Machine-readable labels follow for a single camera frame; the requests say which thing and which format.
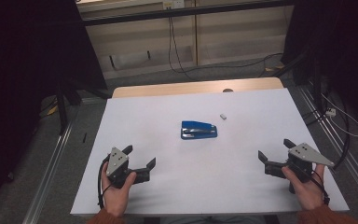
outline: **table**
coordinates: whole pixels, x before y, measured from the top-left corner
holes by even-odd
[[[222,89],[234,92],[221,93]],[[173,95],[165,95],[170,90]],[[226,120],[219,117],[221,113]],[[181,140],[184,119],[215,124],[218,137]],[[131,188],[129,215],[295,212],[300,207],[288,191],[288,181],[265,175],[264,164],[257,158],[261,150],[271,161],[287,159],[283,138],[317,148],[279,79],[117,89],[107,103],[71,214],[90,216],[99,211],[94,203],[99,165],[111,147],[123,149],[129,144],[133,145],[130,168],[145,167],[157,158],[151,180]],[[325,188],[333,210],[349,209],[328,171]]]

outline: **hand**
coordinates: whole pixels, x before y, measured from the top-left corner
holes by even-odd
[[[103,171],[101,174],[101,180],[103,185],[103,190],[108,188],[111,185],[110,180],[107,178],[106,169],[107,169],[106,162],[103,165]],[[129,200],[129,192],[130,187],[132,186],[133,182],[135,181],[136,173],[132,172],[127,177],[126,182],[124,183],[121,189],[116,189],[115,187],[111,186],[103,195],[104,198],[104,207],[106,211],[114,217],[123,217],[124,212],[127,208],[127,203]]]
[[[323,193],[318,186],[316,186],[312,181],[301,183],[295,173],[287,166],[282,168],[282,172],[295,188],[296,196],[303,210],[313,210],[322,206],[324,203]],[[317,164],[315,172],[320,177],[316,174],[312,174],[312,178],[322,184],[324,181],[324,165]]]

